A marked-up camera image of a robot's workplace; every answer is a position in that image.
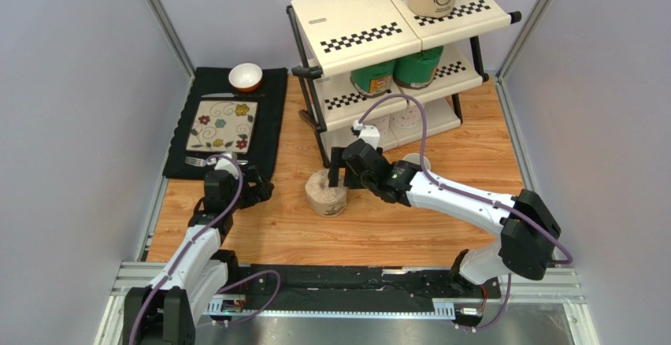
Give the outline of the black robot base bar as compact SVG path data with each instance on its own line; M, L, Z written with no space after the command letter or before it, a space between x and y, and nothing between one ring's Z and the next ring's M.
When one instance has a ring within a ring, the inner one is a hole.
M295 313L429 313L436 299L479 306L502 297L496 279L459 288L447 268L251 264L239 267L234 279L253 274L257 278L215 297L206 312L249 314L268 302L268 311Z

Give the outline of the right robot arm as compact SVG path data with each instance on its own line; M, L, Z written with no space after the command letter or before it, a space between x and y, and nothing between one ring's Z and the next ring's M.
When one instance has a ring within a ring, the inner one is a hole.
M424 172L410 161L389 162L361 139L332 148L331 183L341 169L345 187L367 189L387 203L444 213L492 234L489 245L457 256L450 270L458 281L481 285L508 273L542 280L558 247L561 229L534 191L482 191Z

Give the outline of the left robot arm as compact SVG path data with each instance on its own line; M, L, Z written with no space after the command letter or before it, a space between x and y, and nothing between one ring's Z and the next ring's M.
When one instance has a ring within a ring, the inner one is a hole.
M273 184L256 167L222 159L204 177L204 193L187 223L184 240L147 285L124 299L124 344L193 344L198 319L228 280L239 276L238 258L221 245L237 210L272 196Z

